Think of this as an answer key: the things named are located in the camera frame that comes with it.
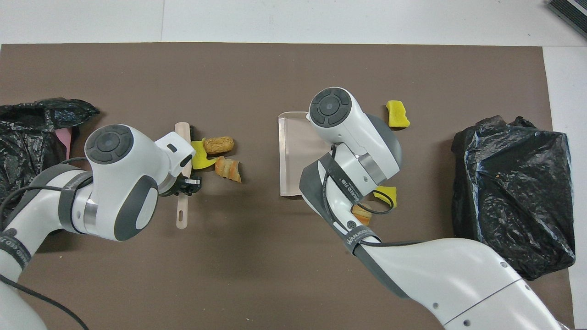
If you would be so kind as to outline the yellow wavy sponge piece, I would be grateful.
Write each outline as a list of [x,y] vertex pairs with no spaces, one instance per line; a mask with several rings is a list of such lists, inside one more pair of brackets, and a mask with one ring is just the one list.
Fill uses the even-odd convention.
[[388,109],[388,126],[395,130],[406,129],[410,126],[407,119],[405,106],[399,100],[389,100],[386,103]]

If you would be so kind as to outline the large yellow sponge piece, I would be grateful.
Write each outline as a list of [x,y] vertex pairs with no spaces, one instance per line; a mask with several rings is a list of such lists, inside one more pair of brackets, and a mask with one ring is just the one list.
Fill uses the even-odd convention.
[[218,157],[208,159],[208,154],[204,148],[203,141],[191,141],[191,146],[195,150],[195,156],[192,158],[193,170],[201,170],[214,165]]

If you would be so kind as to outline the small yellow sponge piece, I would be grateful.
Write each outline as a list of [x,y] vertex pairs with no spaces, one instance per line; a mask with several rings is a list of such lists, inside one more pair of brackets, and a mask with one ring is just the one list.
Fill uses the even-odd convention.
[[378,186],[373,194],[377,199],[389,205],[391,209],[397,207],[398,189],[396,187]]

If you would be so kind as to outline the small sliced bread piece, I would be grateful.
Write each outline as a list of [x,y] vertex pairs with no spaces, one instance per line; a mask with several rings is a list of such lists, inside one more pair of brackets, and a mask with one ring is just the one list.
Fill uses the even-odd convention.
[[372,213],[367,211],[366,209],[361,208],[359,205],[354,205],[354,207],[352,207],[351,209],[352,215],[354,215],[356,217],[356,219],[358,221],[360,221],[361,224],[363,224],[364,226],[368,226],[371,218],[372,218]]

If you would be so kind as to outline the beige plastic dustpan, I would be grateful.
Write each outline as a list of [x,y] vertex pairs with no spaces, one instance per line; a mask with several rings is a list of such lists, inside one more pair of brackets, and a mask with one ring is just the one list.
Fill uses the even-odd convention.
[[277,118],[279,134],[280,196],[301,194],[303,169],[331,150],[306,118],[306,111],[286,111]]

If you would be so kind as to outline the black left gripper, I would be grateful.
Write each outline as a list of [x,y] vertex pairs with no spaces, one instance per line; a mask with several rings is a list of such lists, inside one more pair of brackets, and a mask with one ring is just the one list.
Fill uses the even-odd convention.
[[[167,196],[177,196],[179,191],[182,188],[182,179],[181,178],[174,178],[174,180],[169,182],[169,187],[162,188],[160,191],[160,196],[167,197]],[[193,193],[199,192],[202,188],[201,177],[193,177],[193,178],[185,178],[184,179],[184,194],[192,195]]]

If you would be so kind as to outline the black plastic trash bag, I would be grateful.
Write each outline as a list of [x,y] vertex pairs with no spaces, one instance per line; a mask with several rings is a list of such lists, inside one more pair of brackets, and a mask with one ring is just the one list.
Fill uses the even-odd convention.
[[495,115],[455,134],[452,224],[522,278],[574,265],[574,192],[564,133]]
[[42,171],[82,160],[67,156],[56,130],[72,129],[77,138],[79,126],[99,113],[89,102],[65,98],[0,106],[0,230],[23,195],[40,191],[43,184],[33,180]]

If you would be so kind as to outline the pink plastic bin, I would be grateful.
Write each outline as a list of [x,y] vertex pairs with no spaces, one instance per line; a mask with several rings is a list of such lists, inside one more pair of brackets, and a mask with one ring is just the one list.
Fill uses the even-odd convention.
[[56,137],[66,148],[66,159],[71,157],[72,128],[56,129]]

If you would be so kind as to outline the brown table mat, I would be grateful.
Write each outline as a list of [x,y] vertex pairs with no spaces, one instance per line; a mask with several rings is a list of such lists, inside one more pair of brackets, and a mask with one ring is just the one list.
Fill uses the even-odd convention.
[[399,205],[375,216],[385,242],[451,237],[454,135],[482,119],[522,116],[551,130],[540,47],[385,44],[4,44],[0,105],[63,97],[104,125],[152,139],[177,122],[231,136],[243,183],[203,173],[176,228],[175,196],[127,242],[66,231],[48,237],[20,283],[59,301],[91,330],[442,330],[418,303],[388,291],[302,199],[280,196],[277,117],[307,111],[323,88],[346,88],[396,132]]

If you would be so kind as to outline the brown oval bun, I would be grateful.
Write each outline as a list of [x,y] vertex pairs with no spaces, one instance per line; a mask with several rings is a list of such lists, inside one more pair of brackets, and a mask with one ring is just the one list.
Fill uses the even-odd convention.
[[204,138],[202,142],[207,154],[230,152],[235,145],[233,138],[228,136]]

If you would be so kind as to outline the beige hand brush black bristles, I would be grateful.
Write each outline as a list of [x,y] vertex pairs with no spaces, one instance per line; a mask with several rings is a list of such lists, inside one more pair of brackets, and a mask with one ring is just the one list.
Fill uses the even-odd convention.
[[[191,144],[191,134],[189,124],[187,122],[178,122],[175,124],[175,132],[184,138],[188,144]],[[182,175],[190,178],[192,173],[191,162],[182,169]],[[177,228],[184,229],[188,225],[188,196],[182,192],[178,193],[177,213],[176,213]]]

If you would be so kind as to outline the dark grey ribbed object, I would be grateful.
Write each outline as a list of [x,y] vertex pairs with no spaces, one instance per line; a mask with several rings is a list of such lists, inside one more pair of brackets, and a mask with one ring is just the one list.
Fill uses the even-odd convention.
[[546,6],[587,39],[587,0],[547,0]]

